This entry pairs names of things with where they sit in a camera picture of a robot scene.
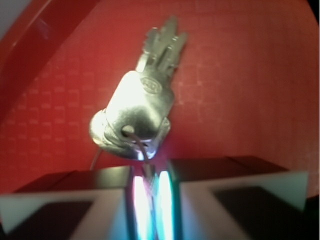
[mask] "blue light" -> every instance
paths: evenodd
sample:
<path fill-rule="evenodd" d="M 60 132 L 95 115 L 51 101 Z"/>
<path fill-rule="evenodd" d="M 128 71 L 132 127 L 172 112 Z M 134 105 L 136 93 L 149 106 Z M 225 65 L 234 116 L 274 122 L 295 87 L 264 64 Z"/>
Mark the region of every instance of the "blue light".
<path fill-rule="evenodd" d="M 154 198 L 156 231 L 159 240 L 173 239 L 172 187 L 167 171 L 158 178 L 157 193 Z M 134 177 L 134 207 L 139 240 L 152 240 L 153 221 L 144 181 L 141 176 Z"/>

